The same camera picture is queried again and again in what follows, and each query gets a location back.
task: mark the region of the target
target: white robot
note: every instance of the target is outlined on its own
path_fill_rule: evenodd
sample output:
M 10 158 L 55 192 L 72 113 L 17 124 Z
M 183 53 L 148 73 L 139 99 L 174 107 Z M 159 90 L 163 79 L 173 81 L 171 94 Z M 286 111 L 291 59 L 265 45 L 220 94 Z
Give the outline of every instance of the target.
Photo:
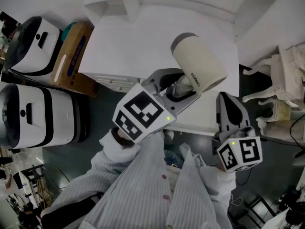
M 216 56 L 193 33 L 179 35 L 171 51 L 181 69 L 155 71 L 117 104 L 112 120 L 134 143 L 176 121 L 177 115 L 202 92 L 227 77 Z M 221 92 L 216 108 L 219 133 L 213 146 L 226 172 L 248 169 L 262 162 L 260 138 L 255 136 L 241 103 Z

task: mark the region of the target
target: gray floor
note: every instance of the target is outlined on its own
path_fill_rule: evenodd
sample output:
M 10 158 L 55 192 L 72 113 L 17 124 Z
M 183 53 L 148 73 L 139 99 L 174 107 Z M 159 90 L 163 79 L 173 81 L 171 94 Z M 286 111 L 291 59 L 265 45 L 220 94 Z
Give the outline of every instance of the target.
M 112 116 L 116 104 L 123 97 L 123 94 L 113 92 L 105 87 L 101 87 L 96 99 L 89 98 L 91 115 L 91 130 L 89 137 L 83 143 L 69 144 L 56 147 L 45 147 L 43 159 L 47 169 L 47 177 L 52 178 L 55 185 L 64 188 L 68 180 L 56 169 L 63 172 L 71 180 L 84 174 L 90 169 L 90 160 L 96 152 L 102 150 L 99 144 L 101 139 L 110 128 L 114 126 Z M 247 108 L 251 108 L 253 103 L 248 103 Z M 250 110 L 251 119 L 255 119 L 255 111 Z M 211 138 L 202 135 L 175 132 L 173 140 L 177 146 L 187 142 L 194 153 L 200 153 L 208 165 L 218 162 L 218 156 L 213 156 L 211 149 Z M 244 201 L 251 203 L 254 199 L 262 196 L 271 205 L 290 185 L 296 185 L 301 176 L 303 168 L 291 166 L 294 155 L 299 148 L 289 145 L 281 145 L 265 142 L 263 145 L 264 161 L 255 166 L 252 170 L 248 182 L 244 186 L 237 186 L 233 191 L 234 199 L 242 197 Z M 237 181 L 243 183 L 247 180 L 249 170 L 237 173 Z M 48 182 L 50 189 L 54 192 L 54 197 L 60 191 L 53 182 Z M 264 207 L 257 206 L 257 211 L 261 216 L 266 214 Z M 244 205 L 232 206 L 231 213 L 236 216 L 245 211 Z M 253 228 L 254 224 L 248 219 L 240 220 L 247 228 Z

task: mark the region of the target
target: striped shirt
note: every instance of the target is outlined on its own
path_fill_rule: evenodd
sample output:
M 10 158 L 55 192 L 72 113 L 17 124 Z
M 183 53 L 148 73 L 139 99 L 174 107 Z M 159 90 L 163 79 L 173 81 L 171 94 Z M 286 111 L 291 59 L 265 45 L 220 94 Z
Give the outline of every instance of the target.
M 235 173 L 201 166 L 189 150 L 172 194 L 161 133 L 132 148 L 123 149 L 111 132 L 100 143 L 104 149 L 92 159 L 92 168 L 72 180 L 52 205 L 104 193 L 80 229 L 232 228 L 227 209 Z

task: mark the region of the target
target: white chair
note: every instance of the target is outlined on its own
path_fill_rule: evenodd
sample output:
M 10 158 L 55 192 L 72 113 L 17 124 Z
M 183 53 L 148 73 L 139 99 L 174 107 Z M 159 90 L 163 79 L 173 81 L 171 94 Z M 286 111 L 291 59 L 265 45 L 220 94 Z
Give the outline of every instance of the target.
M 272 80 L 272 86 L 243 97 L 243 102 L 247 102 L 255 98 L 268 98 L 274 95 L 278 99 L 285 101 L 291 107 L 305 108 L 304 104 L 304 87 L 305 71 L 295 62 L 292 51 L 286 51 L 283 47 L 278 46 L 279 54 L 273 55 L 269 59 L 264 59 L 254 65 L 251 70 L 244 70 L 244 75 L 251 75 L 258 72 L 262 66 L 270 66 L 269 75 Z

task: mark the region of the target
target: person's arm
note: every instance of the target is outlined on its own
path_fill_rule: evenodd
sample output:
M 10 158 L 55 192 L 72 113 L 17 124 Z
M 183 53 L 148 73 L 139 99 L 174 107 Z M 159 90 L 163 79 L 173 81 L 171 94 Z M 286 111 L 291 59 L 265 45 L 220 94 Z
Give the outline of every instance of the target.
M 5 183 L 5 188 L 6 189 L 10 189 L 10 187 L 11 187 L 11 180 L 12 180 L 12 175 L 9 174 L 9 179 Z
M 104 149 L 98 152 L 91 160 L 91 169 L 80 177 L 72 180 L 64 191 L 55 200 L 53 205 L 69 203 L 80 198 L 87 198 L 96 193 L 105 193 L 116 178 L 128 167 L 138 153 L 140 146 L 125 147 L 118 141 L 128 140 L 122 138 L 121 132 L 109 131 L 100 143 Z
M 218 167 L 201 167 L 200 176 L 213 203 L 217 223 L 222 229 L 232 228 L 227 216 L 231 191 L 236 188 L 235 172 L 222 171 L 222 165 Z

